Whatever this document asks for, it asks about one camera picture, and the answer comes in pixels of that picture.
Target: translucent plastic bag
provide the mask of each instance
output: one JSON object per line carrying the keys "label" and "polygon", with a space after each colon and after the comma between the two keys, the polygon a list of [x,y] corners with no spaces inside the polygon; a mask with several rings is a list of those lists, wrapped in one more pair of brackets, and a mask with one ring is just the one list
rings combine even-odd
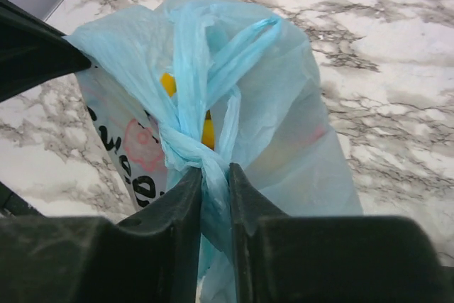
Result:
{"label": "translucent plastic bag", "polygon": [[[134,6],[88,23],[67,39],[98,67],[77,78],[101,137],[98,120],[123,139],[110,156],[123,175],[131,169],[125,182],[136,203],[172,188],[188,167],[202,169],[203,302],[236,300],[229,162],[288,214],[361,214],[309,39],[270,10],[235,0],[166,0],[155,11]],[[173,97],[160,83],[164,73],[175,78]],[[214,150],[200,142],[208,110]],[[133,159],[139,136],[148,152]],[[158,179],[154,189],[132,186],[144,177]]]}

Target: yellow object inside bag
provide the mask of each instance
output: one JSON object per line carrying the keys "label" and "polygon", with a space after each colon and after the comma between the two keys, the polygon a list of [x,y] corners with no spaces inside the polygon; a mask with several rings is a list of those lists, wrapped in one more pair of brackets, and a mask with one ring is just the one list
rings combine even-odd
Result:
{"label": "yellow object inside bag", "polygon": [[[172,75],[165,73],[161,78],[161,84],[170,97],[172,97],[174,93],[177,92],[177,84],[175,83],[175,79],[172,77]],[[216,136],[214,134],[213,121],[211,120],[210,112],[207,111],[201,142],[206,147],[214,150],[215,138]]]}

